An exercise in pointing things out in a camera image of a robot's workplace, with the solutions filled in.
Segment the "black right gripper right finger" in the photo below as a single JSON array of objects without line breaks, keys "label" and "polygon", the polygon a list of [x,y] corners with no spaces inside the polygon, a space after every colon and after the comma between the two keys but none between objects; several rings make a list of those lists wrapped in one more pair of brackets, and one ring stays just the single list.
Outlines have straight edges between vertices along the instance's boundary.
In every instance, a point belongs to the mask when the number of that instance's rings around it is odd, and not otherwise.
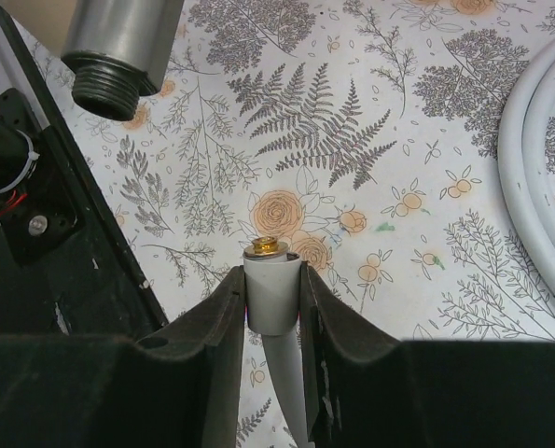
[{"label": "black right gripper right finger", "polygon": [[555,447],[555,343],[399,341],[300,271],[318,447]]}]

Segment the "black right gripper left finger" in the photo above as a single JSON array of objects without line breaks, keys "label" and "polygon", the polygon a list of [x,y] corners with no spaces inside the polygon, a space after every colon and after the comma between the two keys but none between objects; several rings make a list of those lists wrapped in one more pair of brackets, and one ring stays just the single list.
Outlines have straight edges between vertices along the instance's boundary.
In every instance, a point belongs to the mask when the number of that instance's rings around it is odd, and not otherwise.
[{"label": "black right gripper left finger", "polygon": [[232,447],[245,282],[132,341],[0,336],[0,447]]}]

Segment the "grey shower head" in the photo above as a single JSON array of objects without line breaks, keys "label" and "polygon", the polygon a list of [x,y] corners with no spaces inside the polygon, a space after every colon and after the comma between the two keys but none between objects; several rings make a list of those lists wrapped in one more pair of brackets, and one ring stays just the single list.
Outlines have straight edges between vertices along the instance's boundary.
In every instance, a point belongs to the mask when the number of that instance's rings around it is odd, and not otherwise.
[{"label": "grey shower head", "polygon": [[74,102],[105,119],[132,120],[140,99],[162,87],[183,5],[78,1],[61,56],[75,74]]}]

